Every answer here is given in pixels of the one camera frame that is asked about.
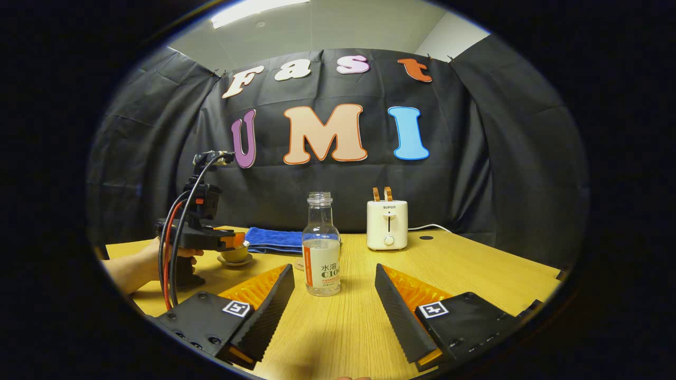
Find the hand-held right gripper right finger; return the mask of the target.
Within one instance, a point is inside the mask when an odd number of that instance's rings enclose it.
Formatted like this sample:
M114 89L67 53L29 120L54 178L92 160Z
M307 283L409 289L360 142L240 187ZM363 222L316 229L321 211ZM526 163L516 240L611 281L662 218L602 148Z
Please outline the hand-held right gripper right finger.
M485 354L541 305L535 300L511 315L476 293L454 296L382 264L374 286L407 361L420 372Z

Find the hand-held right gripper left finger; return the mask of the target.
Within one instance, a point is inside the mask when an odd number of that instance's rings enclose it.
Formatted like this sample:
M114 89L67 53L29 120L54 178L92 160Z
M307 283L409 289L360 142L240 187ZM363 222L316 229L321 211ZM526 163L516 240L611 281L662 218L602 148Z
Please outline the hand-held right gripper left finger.
M262 361L294 288L294 268L280 265L218 295L196 292L156 320L196 349L253 370Z

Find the cream teacup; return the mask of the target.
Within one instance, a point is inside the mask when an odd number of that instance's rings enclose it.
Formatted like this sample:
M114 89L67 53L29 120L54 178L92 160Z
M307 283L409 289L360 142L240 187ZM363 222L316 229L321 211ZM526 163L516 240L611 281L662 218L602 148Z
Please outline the cream teacup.
M220 252L220 255L230 262L242 261L246 257L247 253L249 253L247 249L248 245L245 241L241 245L237 245L234 248Z

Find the clear water bottle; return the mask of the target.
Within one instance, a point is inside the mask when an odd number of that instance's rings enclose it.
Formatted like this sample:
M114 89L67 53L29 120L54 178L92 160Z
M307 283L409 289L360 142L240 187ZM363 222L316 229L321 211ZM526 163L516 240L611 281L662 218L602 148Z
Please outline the clear water bottle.
M333 224L331 193L309 193L307 226L301 239L307 292L318 297L338 294L341 290L341 240L340 232Z

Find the cream saucer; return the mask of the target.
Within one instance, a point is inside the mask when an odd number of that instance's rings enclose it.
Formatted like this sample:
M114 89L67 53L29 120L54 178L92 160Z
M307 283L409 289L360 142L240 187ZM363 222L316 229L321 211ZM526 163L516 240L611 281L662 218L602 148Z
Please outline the cream saucer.
M251 253L247 253L246 257L242 261L237 261L237 262L230 262L227 261L224 257L221 255L217 256L217 260L221 262L224 265L229 265L230 267L238 267L239 265L246 265L249 262L251 262L254 259L253 255Z

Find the blue towel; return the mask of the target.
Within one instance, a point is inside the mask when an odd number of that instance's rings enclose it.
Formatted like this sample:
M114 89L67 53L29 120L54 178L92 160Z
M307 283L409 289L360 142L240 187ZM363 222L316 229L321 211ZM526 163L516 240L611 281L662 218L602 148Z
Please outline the blue towel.
M245 234L248 251L302 254L302 232L274 231L251 227Z

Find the white toaster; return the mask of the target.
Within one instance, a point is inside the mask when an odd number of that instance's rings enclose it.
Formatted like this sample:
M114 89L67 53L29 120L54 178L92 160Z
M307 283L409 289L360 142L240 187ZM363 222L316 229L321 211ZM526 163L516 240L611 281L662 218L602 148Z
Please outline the white toaster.
M408 202L367 202L367 247L401 250L408 245Z

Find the black backdrop cloth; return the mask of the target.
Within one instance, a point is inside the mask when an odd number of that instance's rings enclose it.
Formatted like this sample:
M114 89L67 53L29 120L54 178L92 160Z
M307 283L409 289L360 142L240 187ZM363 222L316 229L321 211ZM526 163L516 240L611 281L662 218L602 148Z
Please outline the black backdrop cloth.
M584 147L567 106L497 36L453 62L390 50L310 50L218 77L169 47L121 85L92 142L87 236L154 236L193 157L218 168L215 221L300 231L310 192L333 197L341 233L365 231L373 187L441 224L556 269L579 253L589 208Z

